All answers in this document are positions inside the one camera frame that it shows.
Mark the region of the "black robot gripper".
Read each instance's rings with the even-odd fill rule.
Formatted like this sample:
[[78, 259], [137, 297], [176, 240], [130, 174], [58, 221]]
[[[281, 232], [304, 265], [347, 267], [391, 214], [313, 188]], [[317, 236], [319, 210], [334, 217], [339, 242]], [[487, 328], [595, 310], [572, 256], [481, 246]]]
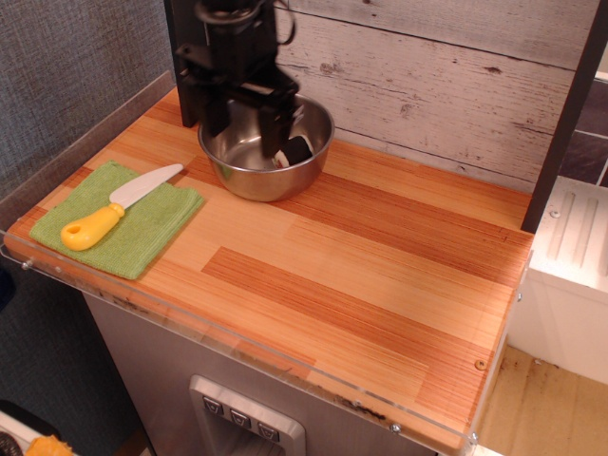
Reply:
[[198, 13], [206, 45], [189, 51], [199, 90], [199, 122], [211, 137], [231, 122], [228, 99], [259, 109], [264, 158], [273, 157], [288, 141], [295, 119], [294, 95], [299, 85], [276, 64], [278, 48], [295, 38], [292, 28], [280, 42], [273, 13]]

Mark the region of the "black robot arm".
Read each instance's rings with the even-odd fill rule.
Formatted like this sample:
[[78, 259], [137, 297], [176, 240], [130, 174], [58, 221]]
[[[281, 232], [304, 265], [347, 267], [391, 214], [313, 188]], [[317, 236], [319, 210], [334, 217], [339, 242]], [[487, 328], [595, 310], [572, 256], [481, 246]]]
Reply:
[[175, 22], [174, 63], [182, 121], [213, 137], [232, 119], [231, 101], [257, 115], [261, 150], [273, 157], [288, 141], [295, 122], [298, 83], [276, 64], [280, 42], [273, 1], [197, 1]]

